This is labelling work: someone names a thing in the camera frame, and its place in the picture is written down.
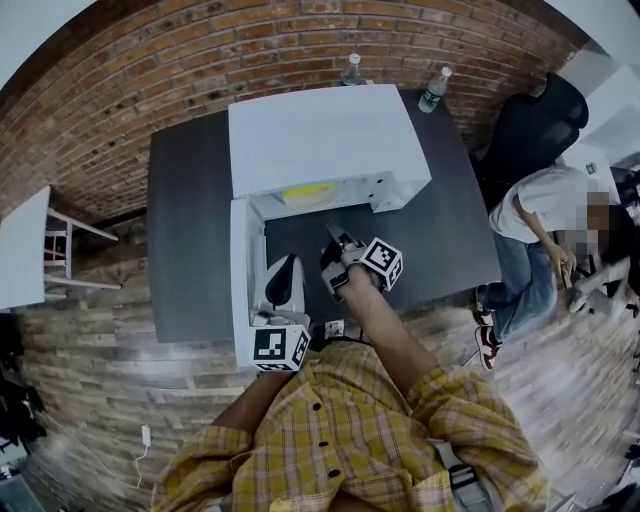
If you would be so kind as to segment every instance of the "wooden floor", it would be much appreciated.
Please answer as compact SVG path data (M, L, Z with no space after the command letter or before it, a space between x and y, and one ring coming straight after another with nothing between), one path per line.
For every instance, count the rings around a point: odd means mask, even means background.
M87 260L85 277L117 280L122 290L76 293L22 312L22 371L45 403L39 419L49 432L26 477L36 493L49 488L72 510L146 510L154 478L175 451L254 378L235 372L231 340L156 342L143 227L124 226L122 243ZM454 305L459 299L404 315L443 363L462 364L475 351L475 326L470 311ZM487 378L513 407L554 486L588 504L622 473L629 444L622 431L640 429L631 372L640 325L631 315L614 324L565 309L561 297L551 319L501 351ZM471 366L483 373L477 361ZM153 444L133 489L143 424Z

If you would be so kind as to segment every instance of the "hand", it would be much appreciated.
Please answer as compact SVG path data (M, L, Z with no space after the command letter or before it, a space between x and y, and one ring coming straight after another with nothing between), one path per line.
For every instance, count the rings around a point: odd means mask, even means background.
M551 243L547 248L547 254L551 260L551 266L558 278L562 278L562 269L569 273L576 267L576 257L569 249L563 249L558 244Z
M375 287L374 279L377 280L378 276L369 272L364 265L351 265L349 267L349 281L338 288L337 293L343 299L349 295L365 293Z

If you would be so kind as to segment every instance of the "plastic bottle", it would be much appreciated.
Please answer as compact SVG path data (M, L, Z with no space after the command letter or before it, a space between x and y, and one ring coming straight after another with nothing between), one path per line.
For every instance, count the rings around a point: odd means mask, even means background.
M450 76L451 69L444 67L437 76L431 79L424 93L420 96L420 101L418 102L420 110L429 113L436 109L440 98L447 92L447 83Z
M342 85L360 85L362 83L359 64L360 55L357 53L349 55L349 66L340 75Z

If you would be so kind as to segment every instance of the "sneaker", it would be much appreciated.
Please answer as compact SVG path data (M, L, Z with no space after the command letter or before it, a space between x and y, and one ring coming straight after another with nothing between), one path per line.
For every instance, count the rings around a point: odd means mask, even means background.
M479 290L480 290L480 287L477 287L475 290L476 307L473 310L473 319L481 327L493 325L493 319L491 318L491 311L486 309L482 305L482 302L480 302L480 297L478 295Z
M576 290L573 299L569 303L569 313L577 313L578 311L580 311L587 303L588 298L588 293L582 293L579 290Z
M502 346L497 343L493 335L493 327L478 327L476 329L476 343L480 351L480 362L487 371L492 371L495 367L496 355Z

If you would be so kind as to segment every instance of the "yellow object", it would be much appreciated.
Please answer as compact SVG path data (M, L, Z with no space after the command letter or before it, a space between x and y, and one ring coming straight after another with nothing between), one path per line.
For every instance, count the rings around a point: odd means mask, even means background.
M505 510L544 509L541 464L486 382L438 368L405 401L373 348L352 342L333 342L306 362L254 436L202 430L163 472L152 507L201 511L231 492L233 510L326 511L341 489L385 511L454 511L449 473L429 438L448 441L490 478Z
M298 188L290 188L285 190L282 195L285 198L291 197L306 197L318 194L319 192L326 192L331 187L333 187L333 183L320 183L318 185L307 185L305 187Z
M282 200L291 209L299 212L321 210L329 207L338 195L335 183L319 183L282 191Z

